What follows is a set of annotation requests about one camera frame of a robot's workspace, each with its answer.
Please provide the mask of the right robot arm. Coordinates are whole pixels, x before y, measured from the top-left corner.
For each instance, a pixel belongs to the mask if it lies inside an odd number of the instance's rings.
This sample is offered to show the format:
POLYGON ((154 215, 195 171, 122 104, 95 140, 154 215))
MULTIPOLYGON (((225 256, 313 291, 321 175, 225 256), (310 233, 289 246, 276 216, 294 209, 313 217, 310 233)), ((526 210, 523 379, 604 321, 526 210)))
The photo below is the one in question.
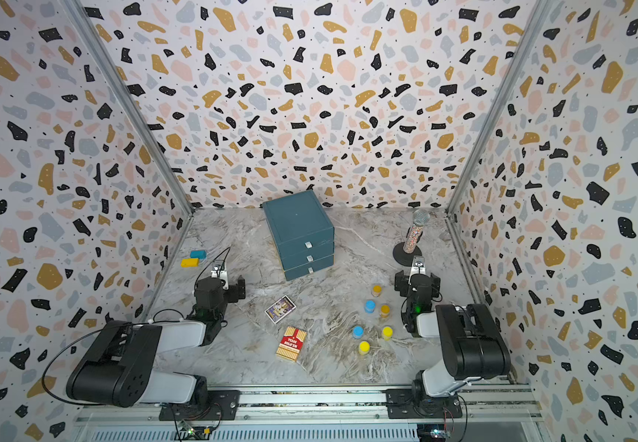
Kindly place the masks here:
POLYGON ((442 351, 435 366, 418 372, 410 398, 399 405, 410 404, 425 414, 473 381, 510 373, 510 351, 486 305, 442 304, 440 278, 434 274, 400 271, 394 289, 404 299, 400 318, 405 330, 416 338, 439 340, 442 351))

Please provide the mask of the blue paint can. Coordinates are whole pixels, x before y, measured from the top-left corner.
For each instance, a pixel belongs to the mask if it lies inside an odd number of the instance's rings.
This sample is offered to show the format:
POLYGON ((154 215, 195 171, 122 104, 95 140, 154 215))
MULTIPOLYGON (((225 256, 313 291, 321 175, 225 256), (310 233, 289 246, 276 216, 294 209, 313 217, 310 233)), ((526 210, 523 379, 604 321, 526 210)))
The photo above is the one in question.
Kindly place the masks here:
POLYGON ((374 313, 374 311, 376 310, 376 302, 373 300, 368 300, 365 305, 364 305, 364 310, 366 311, 366 313, 374 313))
POLYGON ((352 335, 355 339, 362 339, 364 336, 364 329, 361 326, 355 326, 352 330, 352 335))

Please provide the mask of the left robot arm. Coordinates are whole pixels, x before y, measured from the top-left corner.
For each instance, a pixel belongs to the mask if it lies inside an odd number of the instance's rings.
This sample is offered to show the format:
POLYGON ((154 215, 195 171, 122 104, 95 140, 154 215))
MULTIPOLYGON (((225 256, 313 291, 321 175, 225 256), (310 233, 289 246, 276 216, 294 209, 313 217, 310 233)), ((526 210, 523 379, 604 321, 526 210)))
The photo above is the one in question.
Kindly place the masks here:
POLYGON ((246 282, 205 277, 195 283, 194 296, 192 312, 180 320, 106 324, 68 379, 67 397, 121 408, 162 403, 204 412, 209 407, 206 379, 160 371, 155 360, 162 353, 212 344, 228 305, 246 298, 246 282))

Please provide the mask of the teal drawer cabinet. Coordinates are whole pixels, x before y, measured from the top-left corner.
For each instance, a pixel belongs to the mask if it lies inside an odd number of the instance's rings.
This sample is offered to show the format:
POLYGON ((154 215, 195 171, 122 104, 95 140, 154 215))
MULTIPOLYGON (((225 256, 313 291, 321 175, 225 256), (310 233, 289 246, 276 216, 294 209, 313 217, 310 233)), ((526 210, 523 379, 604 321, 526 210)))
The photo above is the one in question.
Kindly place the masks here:
POLYGON ((313 191, 267 201, 263 210, 287 281, 334 264, 335 227, 313 191))

